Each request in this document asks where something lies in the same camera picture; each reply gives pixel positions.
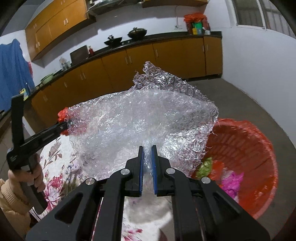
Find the beige sleeve forearm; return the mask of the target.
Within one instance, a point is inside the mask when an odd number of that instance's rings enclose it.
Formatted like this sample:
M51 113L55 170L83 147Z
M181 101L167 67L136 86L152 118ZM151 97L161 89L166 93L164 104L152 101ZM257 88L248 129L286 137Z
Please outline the beige sleeve forearm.
M20 184L1 179L1 209L15 231L24 238L30 230L30 205Z

